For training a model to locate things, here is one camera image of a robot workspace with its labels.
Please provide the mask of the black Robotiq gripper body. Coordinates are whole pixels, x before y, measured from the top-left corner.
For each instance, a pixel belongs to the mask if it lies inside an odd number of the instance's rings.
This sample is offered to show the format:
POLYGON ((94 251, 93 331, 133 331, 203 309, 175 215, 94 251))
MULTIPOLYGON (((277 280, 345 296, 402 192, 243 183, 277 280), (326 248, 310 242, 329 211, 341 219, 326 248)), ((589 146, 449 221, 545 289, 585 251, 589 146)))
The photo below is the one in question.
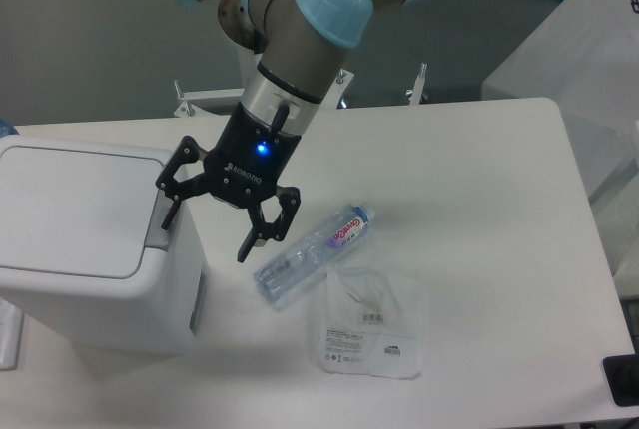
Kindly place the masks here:
POLYGON ((278 179, 299 135, 284 131, 290 106, 280 104, 271 124, 238 104, 203 166, 209 193, 231 206, 248 209, 273 197, 278 179))

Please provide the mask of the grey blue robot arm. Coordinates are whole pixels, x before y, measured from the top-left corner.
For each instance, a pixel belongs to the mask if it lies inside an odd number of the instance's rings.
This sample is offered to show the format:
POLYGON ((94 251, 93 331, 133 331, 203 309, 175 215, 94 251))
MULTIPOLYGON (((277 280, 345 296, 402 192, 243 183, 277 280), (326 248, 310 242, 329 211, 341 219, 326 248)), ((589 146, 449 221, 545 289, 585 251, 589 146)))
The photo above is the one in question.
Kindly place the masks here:
POLYGON ((374 10, 412 1, 240 0, 265 48, 216 144, 182 138, 158 176, 172 210, 203 194, 246 210, 252 227, 239 259, 284 239, 301 197, 279 184, 281 173, 374 10))

